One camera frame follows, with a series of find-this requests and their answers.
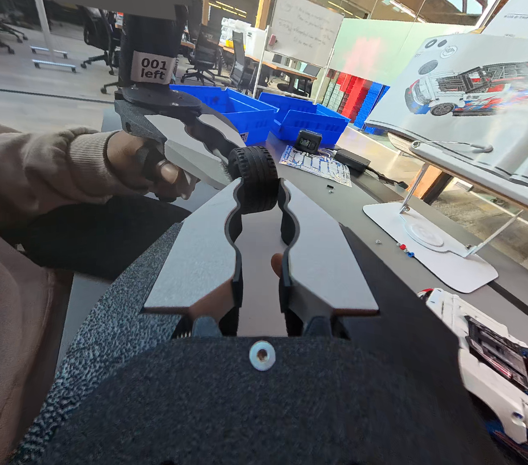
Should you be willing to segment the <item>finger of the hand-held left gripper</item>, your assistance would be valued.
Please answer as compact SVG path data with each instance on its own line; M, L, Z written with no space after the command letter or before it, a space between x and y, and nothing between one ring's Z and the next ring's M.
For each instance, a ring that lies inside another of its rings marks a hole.
M184 122L162 115L147 115L146 119L165 137L164 156L172 164L217 190L232 183L221 158L211 153L203 142L192 137Z
M227 161L233 149L246 145L228 118L215 110L187 110L187 132L197 141L189 146L193 160Z

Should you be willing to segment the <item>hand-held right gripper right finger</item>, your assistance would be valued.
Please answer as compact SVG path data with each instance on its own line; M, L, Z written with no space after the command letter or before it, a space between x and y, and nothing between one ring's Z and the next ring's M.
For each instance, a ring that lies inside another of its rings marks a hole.
M341 225L287 179L280 179L281 312L315 317L375 316L379 306Z

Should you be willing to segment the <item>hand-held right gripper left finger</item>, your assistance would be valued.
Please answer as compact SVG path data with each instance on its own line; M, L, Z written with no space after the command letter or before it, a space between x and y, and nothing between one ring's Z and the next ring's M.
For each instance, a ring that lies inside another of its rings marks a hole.
M235 241L242 231L242 187L242 179L235 179L184 220L145 312L220 322L241 308L242 258Z

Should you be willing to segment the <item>black rubber toy tyre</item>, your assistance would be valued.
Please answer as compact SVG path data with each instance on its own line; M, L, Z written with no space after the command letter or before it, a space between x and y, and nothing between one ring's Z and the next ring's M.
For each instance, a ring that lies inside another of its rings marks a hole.
M242 213L269 211L277 203L279 178L273 157L264 146L233 149L228 157L228 172L241 178Z

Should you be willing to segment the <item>toy brick race car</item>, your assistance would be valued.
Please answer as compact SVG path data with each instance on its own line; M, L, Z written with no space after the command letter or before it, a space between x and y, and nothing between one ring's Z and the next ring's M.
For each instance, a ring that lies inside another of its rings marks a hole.
M527 344L459 296L429 288L418 297L458 337L463 384L492 412L489 435L527 464Z

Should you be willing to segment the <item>person's left hand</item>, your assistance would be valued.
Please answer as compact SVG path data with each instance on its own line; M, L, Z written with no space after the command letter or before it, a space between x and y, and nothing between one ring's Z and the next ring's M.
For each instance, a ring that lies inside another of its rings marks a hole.
M154 141L125 131L115 132L109 137L106 155L109 167L125 186L153 193L160 200L186 200L199 181L168 161Z

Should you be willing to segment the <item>blue plastic storage bin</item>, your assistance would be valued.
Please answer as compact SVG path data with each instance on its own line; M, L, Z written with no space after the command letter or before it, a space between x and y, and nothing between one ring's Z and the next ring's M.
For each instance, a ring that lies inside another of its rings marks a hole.
M259 100L277 109L270 131L280 140L294 142L301 130L319 133L322 145L335 145L349 118L306 99L262 92Z

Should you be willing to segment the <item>background long wooden table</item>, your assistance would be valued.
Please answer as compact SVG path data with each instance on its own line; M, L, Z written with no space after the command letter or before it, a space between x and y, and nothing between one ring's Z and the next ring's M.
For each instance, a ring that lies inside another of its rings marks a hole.
M272 92L284 96L310 99L313 83L316 81L320 71L318 68L316 68L316 74L311 75L288 65L258 59L256 56L245 55L245 59L251 61L256 67L256 72L254 72L252 80L253 83L250 84L253 98L258 98L262 92ZM273 87L269 83L271 76L275 72L286 75L288 81L282 83L284 88Z

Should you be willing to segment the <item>stack of white storage boxes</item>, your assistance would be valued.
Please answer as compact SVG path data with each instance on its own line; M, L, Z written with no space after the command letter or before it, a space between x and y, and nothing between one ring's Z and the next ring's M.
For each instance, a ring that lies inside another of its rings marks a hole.
M230 18L222 18L220 46L233 48L233 33L243 35L244 52L247 56L260 56L264 49L266 31L250 26L249 23Z

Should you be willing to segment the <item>black textured pad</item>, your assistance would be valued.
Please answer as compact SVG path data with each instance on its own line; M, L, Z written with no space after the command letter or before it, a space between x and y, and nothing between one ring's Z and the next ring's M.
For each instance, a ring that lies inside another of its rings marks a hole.
M39 216L17 244L40 266L113 281L190 214L146 196L115 196L105 204L72 204Z

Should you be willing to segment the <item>sticker sheet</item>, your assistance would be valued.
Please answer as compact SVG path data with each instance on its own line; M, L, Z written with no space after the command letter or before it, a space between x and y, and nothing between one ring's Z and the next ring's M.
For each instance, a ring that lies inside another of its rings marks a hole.
M352 186L349 168L335 160L329 152L309 154L287 145L279 159L279 164L326 179L331 185Z

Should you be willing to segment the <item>white book stand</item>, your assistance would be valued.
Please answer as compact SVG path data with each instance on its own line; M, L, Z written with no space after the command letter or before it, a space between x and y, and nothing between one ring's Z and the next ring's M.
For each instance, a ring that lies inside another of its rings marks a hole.
M516 214L490 237L477 245L466 245L411 208L410 199L426 171L433 165L527 210L527 186L491 172L491 168L469 157L493 152L492 145L449 141L412 142L411 153L424 161L416 183L400 203L370 204L363 207L368 218L400 245L414 254L423 266L451 289L472 293L498 278L497 270L478 252L510 226Z

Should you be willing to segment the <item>white whiteboard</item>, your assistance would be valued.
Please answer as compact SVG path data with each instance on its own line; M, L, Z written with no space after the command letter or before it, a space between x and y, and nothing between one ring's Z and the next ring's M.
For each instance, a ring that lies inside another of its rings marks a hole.
M322 68L331 57L343 19L309 0L275 0L266 50Z

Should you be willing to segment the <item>person in beige hoodie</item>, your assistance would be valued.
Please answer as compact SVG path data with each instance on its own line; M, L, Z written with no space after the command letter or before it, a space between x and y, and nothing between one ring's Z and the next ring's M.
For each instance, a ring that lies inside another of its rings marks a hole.
M1 464L38 416L56 372L73 272L1 240Z

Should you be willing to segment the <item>instruction booklet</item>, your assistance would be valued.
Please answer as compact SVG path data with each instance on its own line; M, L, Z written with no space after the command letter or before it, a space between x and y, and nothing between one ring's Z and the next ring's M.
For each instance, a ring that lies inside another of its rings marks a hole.
M527 185L527 39L426 39L366 124L431 141L453 158Z

